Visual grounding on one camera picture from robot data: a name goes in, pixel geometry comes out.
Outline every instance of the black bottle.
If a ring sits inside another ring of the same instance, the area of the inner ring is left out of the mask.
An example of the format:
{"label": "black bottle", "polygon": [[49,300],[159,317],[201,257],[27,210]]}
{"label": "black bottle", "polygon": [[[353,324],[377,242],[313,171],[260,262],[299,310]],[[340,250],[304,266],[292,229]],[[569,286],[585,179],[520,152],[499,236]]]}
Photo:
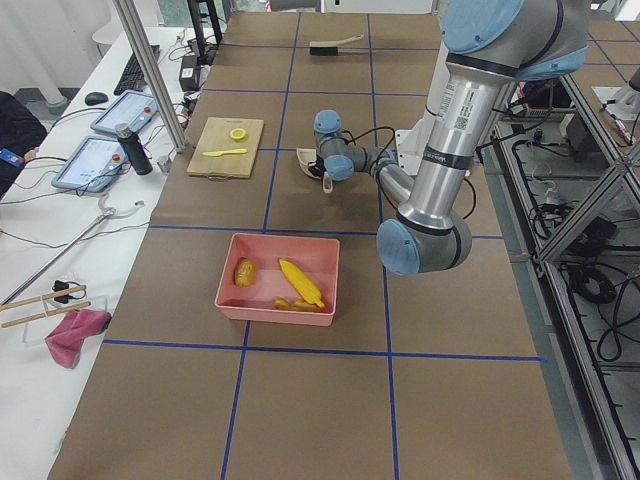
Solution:
{"label": "black bottle", "polygon": [[122,145],[124,153],[127,154],[129,162],[131,162],[131,166],[136,173],[138,175],[146,175],[151,172],[153,166],[144,152],[138,134],[132,132],[126,123],[116,125],[116,134],[118,135],[118,142]]}

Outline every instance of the pink cloth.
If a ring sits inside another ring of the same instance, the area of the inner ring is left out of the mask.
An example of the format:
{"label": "pink cloth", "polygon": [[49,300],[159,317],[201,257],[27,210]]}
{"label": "pink cloth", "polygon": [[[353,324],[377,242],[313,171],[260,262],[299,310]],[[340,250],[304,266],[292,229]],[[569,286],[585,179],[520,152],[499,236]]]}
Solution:
{"label": "pink cloth", "polygon": [[100,333],[111,320],[109,312],[79,310],[68,312],[45,342],[56,363],[73,368],[84,339]]}

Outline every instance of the wooden cutting board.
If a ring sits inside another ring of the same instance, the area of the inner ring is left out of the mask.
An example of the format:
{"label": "wooden cutting board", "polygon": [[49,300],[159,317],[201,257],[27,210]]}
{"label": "wooden cutting board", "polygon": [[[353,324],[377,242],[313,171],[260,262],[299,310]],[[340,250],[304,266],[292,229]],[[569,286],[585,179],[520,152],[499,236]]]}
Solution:
{"label": "wooden cutting board", "polygon": [[[249,178],[258,153],[263,127],[264,120],[209,117],[187,167],[187,174],[196,177],[216,175]],[[234,128],[244,128],[247,131],[246,137],[240,141],[233,140],[229,134]],[[221,157],[202,155],[202,152],[235,148],[246,148],[247,153]]]}

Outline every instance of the yellow ring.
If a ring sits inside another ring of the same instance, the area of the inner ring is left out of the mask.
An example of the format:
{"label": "yellow ring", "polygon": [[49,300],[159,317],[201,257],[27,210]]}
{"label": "yellow ring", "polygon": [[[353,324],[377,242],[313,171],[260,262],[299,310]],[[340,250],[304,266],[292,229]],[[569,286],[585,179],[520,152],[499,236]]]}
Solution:
{"label": "yellow ring", "polygon": [[247,136],[247,131],[244,128],[234,128],[229,132],[229,136],[238,142]]}

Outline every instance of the white table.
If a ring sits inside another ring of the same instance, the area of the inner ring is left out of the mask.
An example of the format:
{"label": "white table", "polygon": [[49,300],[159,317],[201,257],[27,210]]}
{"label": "white table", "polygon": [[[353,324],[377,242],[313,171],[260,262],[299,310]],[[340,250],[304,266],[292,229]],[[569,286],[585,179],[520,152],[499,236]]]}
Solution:
{"label": "white table", "polygon": [[[149,42],[161,46],[159,66],[173,102],[179,102],[183,96],[178,84],[180,62],[170,61],[167,53],[179,45],[176,37],[181,32],[182,28],[147,30]],[[183,41],[186,43],[193,36],[187,29]],[[130,55],[131,48],[122,34],[71,102],[67,112],[86,108],[85,95],[92,91],[108,93],[110,100],[113,100],[111,93]],[[89,125],[97,115],[99,112],[79,114],[61,121],[44,141],[40,155],[67,158],[85,136],[95,134]],[[161,124],[162,119],[157,115],[140,132],[143,143],[149,138],[153,127]],[[172,151],[173,144],[164,128],[148,148],[155,158]],[[155,158],[152,160],[152,173],[138,176],[131,169],[126,175],[118,177],[106,202],[118,213],[130,210],[134,202],[139,200],[144,201],[144,206],[128,218],[103,222],[94,232],[148,222],[165,181],[165,175],[155,165]],[[17,183],[32,185],[45,171],[58,170],[60,167],[61,163],[56,161],[33,162],[20,175]],[[51,187],[52,178],[53,174],[48,174],[32,190],[13,186],[2,202],[54,192],[56,189]],[[0,205],[0,227],[14,235],[57,245],[69,242],[100,213],[97,196],[78,197],[72,193],[62,193],[27,203]],[[17,299],[50,292],[56,279],[74,280],[87,285],[88,298],[93,300],[90,308],[101,309],[106,306],[113,313],[145,230],[146,227],[137,228],[77,244]],[[6,298],[58,251],[0,234],[0,298]],[[22,307],[15,309],[15,313],[10,313],[11,310],[2,312],[0,321],[11,320],[12,315],[30,314],[33,309],[41,311],[41,306]],[[0,330],[0,480],[38,480],[47,477],[100,348],[103,335],[90,337],[84,342],[75,369],[67,370],[56,364],[44,338],[62,318],[63,315],[58,315],[37,320],[28,324],[28,327],[20,325]],[[96,414],[108,415],[108,412]]]}

